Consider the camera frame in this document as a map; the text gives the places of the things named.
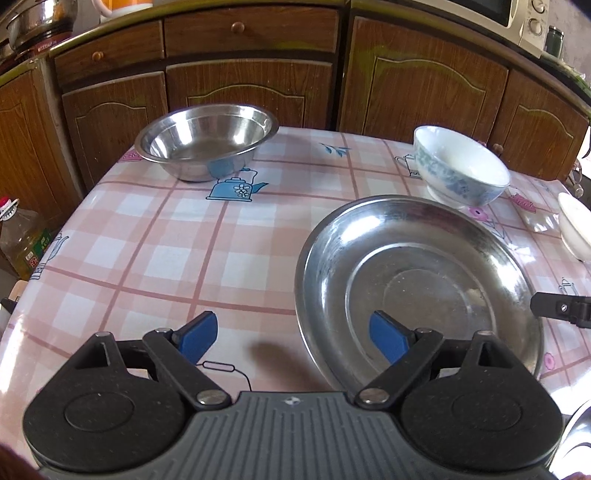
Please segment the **cream microwave oven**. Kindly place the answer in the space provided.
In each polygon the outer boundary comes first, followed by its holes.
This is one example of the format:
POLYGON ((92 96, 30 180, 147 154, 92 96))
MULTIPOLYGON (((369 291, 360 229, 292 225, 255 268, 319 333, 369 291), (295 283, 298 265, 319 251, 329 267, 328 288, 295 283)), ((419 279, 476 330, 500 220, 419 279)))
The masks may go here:
POLYGON ((418 4, 485 29, 535 58, 540 58, 544 51, 549 1, 420 0, 418 4))

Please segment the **orange electric kettle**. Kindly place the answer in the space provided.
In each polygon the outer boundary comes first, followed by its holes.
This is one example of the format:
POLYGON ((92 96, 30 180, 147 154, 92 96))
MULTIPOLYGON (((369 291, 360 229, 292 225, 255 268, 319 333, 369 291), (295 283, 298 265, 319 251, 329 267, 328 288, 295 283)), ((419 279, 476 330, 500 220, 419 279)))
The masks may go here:
POLYGON ((114 19, 153 6, 152 0, 92 0, 95 10, 103 19, 114 19))

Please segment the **large steel plate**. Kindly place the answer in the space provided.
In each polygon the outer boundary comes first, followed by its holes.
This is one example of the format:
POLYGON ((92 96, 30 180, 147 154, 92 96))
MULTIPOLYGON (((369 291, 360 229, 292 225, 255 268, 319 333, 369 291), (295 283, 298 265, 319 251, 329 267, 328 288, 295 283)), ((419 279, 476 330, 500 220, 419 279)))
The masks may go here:
POLYGON ((549 467, 559 479, 590 475, 590 402, 585 402, 567 422, 560 445, 549 467))

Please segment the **red induction cooker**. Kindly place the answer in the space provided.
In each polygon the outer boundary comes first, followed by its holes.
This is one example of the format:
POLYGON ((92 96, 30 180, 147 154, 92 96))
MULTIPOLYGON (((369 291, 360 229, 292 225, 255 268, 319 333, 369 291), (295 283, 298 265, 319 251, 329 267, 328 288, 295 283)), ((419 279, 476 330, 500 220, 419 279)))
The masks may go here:
POLYGON ((49 33, 48 35, 41 37, 38 42, 33 43, 28 47, 24 47, 19 51, 14 51, 10 46, 8 39, 4 39, 1 41, 1 66, 17 63, 43 53, 62 41, 69 39, 71 35, 71 31, 49 33))

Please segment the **small steel bowl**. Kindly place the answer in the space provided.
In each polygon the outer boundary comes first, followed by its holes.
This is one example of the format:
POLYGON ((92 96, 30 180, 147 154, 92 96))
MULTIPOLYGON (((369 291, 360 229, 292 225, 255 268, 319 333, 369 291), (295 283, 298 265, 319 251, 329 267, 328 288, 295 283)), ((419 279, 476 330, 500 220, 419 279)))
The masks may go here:
POLYGON ((180 181, 208 182, 245 168, 279 127, 273 114, 256 106, 198 105, 147 125, 136 136, 134 149, 180 181))

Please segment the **green thermos bottle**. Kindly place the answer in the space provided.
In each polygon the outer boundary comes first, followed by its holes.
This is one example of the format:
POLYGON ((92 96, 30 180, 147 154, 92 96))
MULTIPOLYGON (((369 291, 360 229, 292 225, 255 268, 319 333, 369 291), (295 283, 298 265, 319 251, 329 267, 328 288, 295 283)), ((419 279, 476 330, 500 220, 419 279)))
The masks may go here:
POLYGON ((565 34, 559 28, 550 25, 546 36, 545 51, 558 59, 562 58, 565 34))

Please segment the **brown wooden cabinet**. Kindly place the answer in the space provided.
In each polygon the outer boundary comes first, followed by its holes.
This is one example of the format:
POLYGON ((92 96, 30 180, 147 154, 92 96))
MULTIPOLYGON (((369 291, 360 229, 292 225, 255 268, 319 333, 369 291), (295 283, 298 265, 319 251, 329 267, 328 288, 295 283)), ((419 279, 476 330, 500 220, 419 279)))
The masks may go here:
POLYGON ((549 62, 417 4, 187 1, 1 69, 1 191, 61 227, 139 131, 191 105, 410 141, 435 124, 515 171, 564 180, 590 97, 549 62))

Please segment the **white ceramic bowl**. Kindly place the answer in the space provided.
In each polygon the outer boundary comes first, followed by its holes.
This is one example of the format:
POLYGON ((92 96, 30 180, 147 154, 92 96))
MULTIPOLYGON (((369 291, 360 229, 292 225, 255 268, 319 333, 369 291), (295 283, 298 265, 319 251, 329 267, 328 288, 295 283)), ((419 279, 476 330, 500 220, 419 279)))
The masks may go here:
POLYGON ((591 211, 568 192, 558 194, 559 226, 567 249, 582 262, 591 259, 591 211))

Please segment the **steel pot with lid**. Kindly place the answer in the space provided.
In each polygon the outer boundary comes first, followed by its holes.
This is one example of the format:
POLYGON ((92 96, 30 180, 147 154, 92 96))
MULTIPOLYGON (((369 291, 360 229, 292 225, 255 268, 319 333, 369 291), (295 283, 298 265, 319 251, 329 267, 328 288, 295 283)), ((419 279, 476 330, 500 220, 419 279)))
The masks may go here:
POLYGON ((77 12, 76 0, 36 1, 10 18, 7 32, 11 48, 18 50, 50 33, 71 32, 77 12))

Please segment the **blue floral ceramic bowl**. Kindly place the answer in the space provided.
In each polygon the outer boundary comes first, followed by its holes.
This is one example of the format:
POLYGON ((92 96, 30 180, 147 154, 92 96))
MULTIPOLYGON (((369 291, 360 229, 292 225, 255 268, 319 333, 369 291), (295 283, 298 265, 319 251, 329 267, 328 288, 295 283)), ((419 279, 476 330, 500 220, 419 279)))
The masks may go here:
POLYGON ((414 157, 428 191, 454 208, 483 207, 509 186, 511 175, 503 161, 476 140, 440 126, 414 131, 414 157))

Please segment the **cooking oil bottle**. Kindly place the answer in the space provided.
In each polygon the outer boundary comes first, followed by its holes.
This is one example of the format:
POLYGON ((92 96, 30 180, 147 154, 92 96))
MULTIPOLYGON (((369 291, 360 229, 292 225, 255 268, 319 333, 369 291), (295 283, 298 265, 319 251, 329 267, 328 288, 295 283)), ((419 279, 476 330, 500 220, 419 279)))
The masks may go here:
POLYGON ((41 215, 21 208, 18 199, 1 198, 1 251, 22 280, 29 280, 51 243, 41 215))

